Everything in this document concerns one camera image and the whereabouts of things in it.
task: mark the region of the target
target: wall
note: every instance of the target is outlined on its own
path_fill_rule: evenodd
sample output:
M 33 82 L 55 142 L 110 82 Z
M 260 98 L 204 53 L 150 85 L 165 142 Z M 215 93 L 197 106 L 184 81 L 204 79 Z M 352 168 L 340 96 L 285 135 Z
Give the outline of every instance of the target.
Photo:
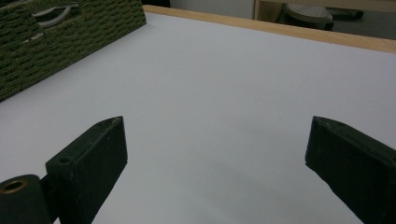
M 174 8 L 239 18 L 253 18 L 253 0 L 171 0 Z

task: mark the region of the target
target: floor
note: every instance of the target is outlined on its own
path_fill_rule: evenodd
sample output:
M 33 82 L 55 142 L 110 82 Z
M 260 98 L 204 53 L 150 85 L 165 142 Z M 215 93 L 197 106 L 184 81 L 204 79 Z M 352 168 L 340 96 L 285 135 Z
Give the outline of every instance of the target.
M 356 11 L 329 9 L 329 12 L 334 20 L 334 27 L 332 28 L 334 32 L 396 40 L 396 13 L 364 11 L 361 19 L 355 20 Z M 324 28 L 324 24 L 297 21 L 284 12 L 279 17 L 278 22 L 313 29 Z

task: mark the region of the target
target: chair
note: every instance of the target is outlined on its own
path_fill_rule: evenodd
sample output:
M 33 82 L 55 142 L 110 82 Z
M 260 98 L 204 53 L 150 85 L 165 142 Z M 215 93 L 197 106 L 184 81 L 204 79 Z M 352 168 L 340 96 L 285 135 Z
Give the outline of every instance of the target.
M 312 23 L 325 23 L 325 30 L 330 31 L 334 26 L 332 14 L 326 7 L 306 6 L 299 4 L 286 4 L 286 13 L 299 21 Z M 358 10 L 354 16 L 355 20 L 363 16 L 363 11 Z

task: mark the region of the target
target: basket handle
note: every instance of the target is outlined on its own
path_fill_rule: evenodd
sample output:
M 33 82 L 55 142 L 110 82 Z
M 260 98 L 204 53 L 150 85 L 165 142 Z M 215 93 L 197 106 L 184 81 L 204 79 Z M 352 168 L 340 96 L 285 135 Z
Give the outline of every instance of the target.
M 49 28 L 51 26 L 54 26 L 58 23 L 60 23 L 61 21 L 63 21 L 64 19 L 66 19 L 67 15 L 69 14 L 70 10 L 72 7 L 78 7 L 78 3 L 73 3 L 73 4 L 69 4 L 69 5 L 64 5 L 61 7 L 52 7 L 43 11 L 39 11 L 35 14 L 32 14 L 34 17 L 40 17 L 40 16 L 44 16 L 47 15 L 49 13 L 51 13 L 54 9 L 56 8 L 64 8 L 64 11 L 56 18 L 49 20 L 49 21 L 41 21 L 38 23 L 39 26 L 41 26 L 42 28 Z

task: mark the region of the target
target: black plastic part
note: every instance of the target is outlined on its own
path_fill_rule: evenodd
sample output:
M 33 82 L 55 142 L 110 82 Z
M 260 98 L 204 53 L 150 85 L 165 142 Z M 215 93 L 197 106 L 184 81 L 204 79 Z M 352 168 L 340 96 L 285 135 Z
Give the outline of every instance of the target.
M 355 14 L 355 19 L 356 20 L 360 20 L 361 19 L 361 17 L 363 17 L 363 15 L 364 15 L 364 11 L 357 11 L 356 12 L 356 14 Z
M 330 31 L 333 27 L 334 27 L 334 21 L 326 23 L 326 25 L 324 26 L 324 29 L 327 31 Z
M 127 158 L 122 117 L 93 125 L 46 163 L 63 224 L 92 223 Z
M 344 123 L 314 117 L 305 161 L 363 223 L 396 223 L 395 150 Z
M 0 184 L 0 223 L 50 223 L 38 176 L 21 175 Z
M 40 180 L 41 188 L 44 192 L 44 197 L 47 203 L 49 220 L 54 222 L 56 218 L 59 216 L 59 212 L 57 209 L 57 201 L 56 201 L 56 188 L 54 188 L 51 183 L 49 177 L 46 175 Z

